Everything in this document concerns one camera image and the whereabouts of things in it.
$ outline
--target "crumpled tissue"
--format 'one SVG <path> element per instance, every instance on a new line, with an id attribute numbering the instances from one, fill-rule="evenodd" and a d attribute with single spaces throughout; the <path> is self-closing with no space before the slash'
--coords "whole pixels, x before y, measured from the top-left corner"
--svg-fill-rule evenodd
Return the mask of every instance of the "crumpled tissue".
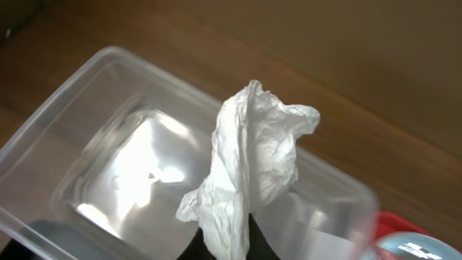
<path id="1" fill-rule="evenodd" d="M 298 178 L 295 141 L 312 134 L 319 112 L 285 105 L 253 80 L 223 103 L 212 134 L 210 174 L 187 193 L 176 217 L 199 221 L 218 260 L 243 260 L 248 216 L 284 194 Z"/>

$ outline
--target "dark object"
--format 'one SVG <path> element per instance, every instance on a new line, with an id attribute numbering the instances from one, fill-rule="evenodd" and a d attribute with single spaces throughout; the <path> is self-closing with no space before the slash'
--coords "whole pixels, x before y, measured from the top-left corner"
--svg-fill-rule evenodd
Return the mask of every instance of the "dark object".
<path id="1" fill-rule="evenodd" d="M 18 241 L 11 239 L 5 249 L 0 252 L 0 260 L 31 260 L 42 259 L 36 256 L 31 250 L 27 249 Z"/>
<path id="2" fill-rule="evenodd" d="M 248 218 L 250 248 L 247 260 L 280 260 L 266 242 L 263 233 L 252 215 Z M 177 260 L 216 260 L 207 250 L 202 229 L 198 229 L 193 240 Z"/>

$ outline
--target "wood grain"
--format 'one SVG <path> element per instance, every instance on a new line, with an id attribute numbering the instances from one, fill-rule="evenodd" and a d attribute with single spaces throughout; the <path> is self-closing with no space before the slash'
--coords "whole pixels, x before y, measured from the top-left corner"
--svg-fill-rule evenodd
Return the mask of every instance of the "wood grain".
<path id="1" fill-rule="evenodd" d="M 322 121 L 300 144 L 366 183 L 381 206 L 462 248 L 462 161 L 210 25 L 176 1 L 66 1 L 0 50 L 0 137 L 7 137 L 87 59 L 123 46 L 224 100 L 259 79 Z"/>

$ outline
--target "wooden surface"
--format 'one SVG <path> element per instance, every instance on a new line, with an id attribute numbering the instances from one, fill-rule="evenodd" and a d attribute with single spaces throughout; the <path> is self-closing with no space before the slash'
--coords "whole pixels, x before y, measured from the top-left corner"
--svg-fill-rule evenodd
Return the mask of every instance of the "wooden surface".
<path id="1" fill-rule="evenodd" d="M 462 155 L 459 0 L 183 0 L 331 91 Z"/>
<path id="2" fill-rule="evenodd" d="M 39 15 L 0 50 L 1 143 L 105 46 L 123 46 L 221 100 L 259 79 L 286 103 L 316 107 L 321 124 L 304 148 L 367 184 L 383 209 L 462 248 L 458 157 L 175 1 L 65 1 Z"/>

